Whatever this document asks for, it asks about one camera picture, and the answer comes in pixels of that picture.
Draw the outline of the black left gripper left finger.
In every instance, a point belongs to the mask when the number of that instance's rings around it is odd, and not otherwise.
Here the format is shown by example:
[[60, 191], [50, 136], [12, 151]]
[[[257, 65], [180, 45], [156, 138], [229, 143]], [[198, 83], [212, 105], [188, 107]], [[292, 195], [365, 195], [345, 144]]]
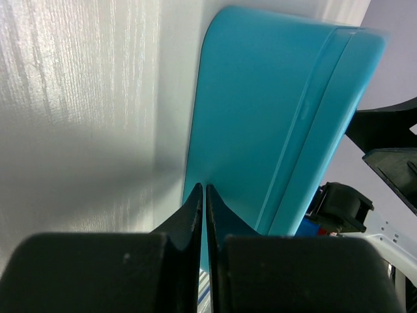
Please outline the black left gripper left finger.
[[195, 312], [203, 187], [150, 233], [41, 233], [13, 252], [2, 312]]

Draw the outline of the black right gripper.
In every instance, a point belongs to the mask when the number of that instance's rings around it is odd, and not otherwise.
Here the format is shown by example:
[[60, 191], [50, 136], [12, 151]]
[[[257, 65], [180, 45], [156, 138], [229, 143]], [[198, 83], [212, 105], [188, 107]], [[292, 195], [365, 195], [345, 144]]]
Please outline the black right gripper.
[[[358, 110], [345, 134], [364, 153], [362, 160], [416, 213], [416, 99]], [[373, 202], [351, 186], [320, 186], [305, 217], [328, 233], [364, 233]]]

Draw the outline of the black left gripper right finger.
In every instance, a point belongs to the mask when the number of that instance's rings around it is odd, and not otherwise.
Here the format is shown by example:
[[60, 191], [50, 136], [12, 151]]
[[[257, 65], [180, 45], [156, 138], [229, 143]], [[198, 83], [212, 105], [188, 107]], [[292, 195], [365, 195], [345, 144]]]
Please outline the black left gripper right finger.
[[402, 312], [363, 239], [258, 234], [206, 187], [213, 312]]

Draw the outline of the teal square box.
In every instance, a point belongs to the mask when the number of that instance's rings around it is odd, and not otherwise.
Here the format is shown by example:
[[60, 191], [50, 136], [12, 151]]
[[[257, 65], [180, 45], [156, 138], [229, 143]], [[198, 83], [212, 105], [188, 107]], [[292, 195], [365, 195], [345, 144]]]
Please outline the teal square box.
[[203, 41], [184, 191], [212, 184], [263, 235], [294, 235], [278, 207], [324, 92], [357, 28], [226, 7]]

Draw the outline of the teal box lid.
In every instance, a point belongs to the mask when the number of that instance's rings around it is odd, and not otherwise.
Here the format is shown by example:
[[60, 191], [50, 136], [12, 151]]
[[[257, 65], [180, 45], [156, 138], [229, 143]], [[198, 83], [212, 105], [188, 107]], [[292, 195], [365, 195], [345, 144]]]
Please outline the teal box lid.
[[383, 31], [353, 27], [337, 27], [326, 40], [306, 91], [306, 98], [319, 104], [276, 213], [263, 234], [296, 233], [387, 42], [388, 34]]

